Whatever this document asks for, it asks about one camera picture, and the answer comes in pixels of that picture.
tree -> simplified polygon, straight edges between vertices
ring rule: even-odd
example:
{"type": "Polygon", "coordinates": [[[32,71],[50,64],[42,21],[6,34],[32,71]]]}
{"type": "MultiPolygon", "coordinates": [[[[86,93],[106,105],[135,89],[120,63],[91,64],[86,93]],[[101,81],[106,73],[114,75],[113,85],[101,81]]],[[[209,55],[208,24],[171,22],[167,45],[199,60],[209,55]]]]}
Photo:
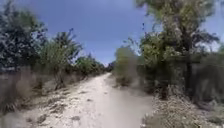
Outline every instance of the tree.
{"type": "Polygon", "coordinates": [[[172,48],[180,52],[185,64],[185,92],[191,96],[192,54],[202,43],[218,40],[200,29],[206,17],[213,13],[213,0],[137,0],[139,7],[146,5],[148,14],[163,26],[166,37],[172,37],[172,48]]]}
{"type": "Polygon", "coordinates": [[[82,47],[70,38],[70,32],[58,33],[55,38],[46,43],[40,52],[40,66],[55,76],[56,89],[64,87],[63,72],[71,65],[82,47]]]}
{"type": "Polygon", "coordinates": [[[105,71],[104,65],[96,61],[91,54],[79,57],[75,61],[75,67],[77,72],[84,77],[88,75],[98,75],[105,71]]]}
{"type": "Polygon", "coordinates": [[[111,62],[111,63],[108,64],[107,71],[108,72],[113,71],[114,70],[114,67],[115,67],[115,61],[113,61],[113,62],[111,62]]]}
{"type": "Polygon", "coordinates": [[[17,9],[8,1],[0,11],[0,66],[33,65],[38,49],[46,41],[46,29],[29,10],[17,9]]]}

shrub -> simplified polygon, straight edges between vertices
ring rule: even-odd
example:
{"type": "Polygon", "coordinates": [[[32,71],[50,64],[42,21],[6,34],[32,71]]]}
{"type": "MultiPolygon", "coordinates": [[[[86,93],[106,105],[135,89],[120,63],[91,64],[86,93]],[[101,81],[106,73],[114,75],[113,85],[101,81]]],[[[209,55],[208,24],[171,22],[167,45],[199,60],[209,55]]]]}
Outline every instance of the shrub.
{"type": "Polygon", "coordinates": [[[116,51],[114,75],[121,86],[129,86],[137,77],[137,55],[130,46],[122,46],[116,51]]]}
{"type": "Polygon", "coordinates": [[[75,68],[79,75],[99,75],[105,71],[104,65],[96,61],[91,55],[79,57],[75,61],[75,68]]]}

brown grass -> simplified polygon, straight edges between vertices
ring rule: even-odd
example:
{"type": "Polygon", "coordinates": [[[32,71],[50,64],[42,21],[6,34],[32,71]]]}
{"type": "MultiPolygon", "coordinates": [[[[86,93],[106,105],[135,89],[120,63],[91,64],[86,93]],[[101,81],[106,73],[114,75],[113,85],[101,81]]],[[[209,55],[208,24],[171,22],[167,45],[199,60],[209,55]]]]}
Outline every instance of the brown grass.
{"type": "Polygon", "coordinates": [[[194,105],[186,100],[171,98],[159,102],[153,116],[143,118],[141,128],[211,128],[194,105]]]}

blue sky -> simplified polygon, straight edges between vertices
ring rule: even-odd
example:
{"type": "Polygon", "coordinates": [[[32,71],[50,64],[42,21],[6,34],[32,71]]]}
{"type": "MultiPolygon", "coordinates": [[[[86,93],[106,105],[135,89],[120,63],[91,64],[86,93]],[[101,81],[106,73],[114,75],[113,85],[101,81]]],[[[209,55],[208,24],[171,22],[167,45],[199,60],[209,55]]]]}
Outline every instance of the blue sky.
{"type": "MultiPolygon", "coordinates": [[[[16,0],[31,9],[45,23],[49,36],[74,28],[76,40],[84,45],[82,54],[91,53],[107,64],[114,60],[116,48],[128,37],[139,39],[142,23],[148,30],[152,18],[137,9],[134,0],[16,0]]],[[[224,40],[224,11],[217,5],[217,13],[207,20],[203,28],[224,40]]]]}

white dirt road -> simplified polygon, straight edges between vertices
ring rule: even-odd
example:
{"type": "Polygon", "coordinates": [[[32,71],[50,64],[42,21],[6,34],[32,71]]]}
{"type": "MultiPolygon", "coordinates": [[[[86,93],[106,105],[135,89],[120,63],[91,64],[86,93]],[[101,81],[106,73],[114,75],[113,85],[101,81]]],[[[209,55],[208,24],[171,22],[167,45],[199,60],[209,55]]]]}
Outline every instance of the white dirt road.
{"type": "Polygon", "coordinates": [[[153,98],[113,88],[109,75],[40,98],[35,108],[6,115],[2,128],[139,128],[154,110],[153,98]]]}

